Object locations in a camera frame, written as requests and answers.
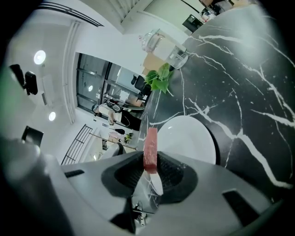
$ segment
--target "green leaf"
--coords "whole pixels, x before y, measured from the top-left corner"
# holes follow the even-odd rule
[[[156,87],[162,90],[164,94],[166,94],[169,82],[168,81],[159,81],[159,80],[154,80],[153,83],[155,84]]]
[[[153,82],[152,82],[152,85],[151,85],[151,90],[154,91],[154,90],[157,90],[159,89],[156,85],[158,80],[154,79]]]
[[[152,71],[150,71],[150,72],[147,74],[147,76],[146,76],[144,82],[147,83],[147,84],[152,84],[152,80],[153,80],[153,79],[157,79],[158,76],[159,76],[159,75],[158,75],[157,71],[152,70]]]
[[[168,76],[165,78],[165,80],[169,81],[169,79],[172,77],[173,73],[174,73],[174,71],[170,71]]]
[[[160,67],[160,69],[158,70],[159,80],[163,80],[169,75],[169,67],[170,65],[168,63],[165,63]]]

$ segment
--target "black chair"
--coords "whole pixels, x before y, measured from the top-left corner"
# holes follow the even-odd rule
[[[149,96],[152,92],[151,86],[144,82],[144,78],[142,76],[133,76],[131,84],[140,91],[139,95],[142,97],[145,95]]]

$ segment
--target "window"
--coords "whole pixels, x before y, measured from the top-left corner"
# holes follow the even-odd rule
[[[133,75],[137,76],[119,65],[80,54],[77,65],[78,107],[93,113],[93,105],[103,104],[109,99],[132,104],[130,100],[137,101],[139,96],[139,91],[131,85]]]

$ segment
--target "white plate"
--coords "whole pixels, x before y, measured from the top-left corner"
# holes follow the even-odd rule
[[[190,116],[177,116],[158,131],[158,150],[216,164],[213,139],[207,128]]]

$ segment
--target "black grate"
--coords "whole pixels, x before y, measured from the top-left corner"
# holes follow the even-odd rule
[[[133,194],[143,170],[143,152],[134,152],[129,158],[105,169],[101,180],[113,196],[126,198]],[[157,170],[164,191],[161,204],[183,201],[197,185],[196,172],[190,166],[162,152],[158,152]]]
[[[244,227],[259,217],[258,213],[237,191],[233,190],[223,193],[223,197],[226,199]]]
[[[91,131],[92,128],[88,127],[86,124],[82,127],[82,129],[79,131],[74,141],[70,145],[68,151],[66,152],[65,157],[61,162],[62,165],[75,163]]]

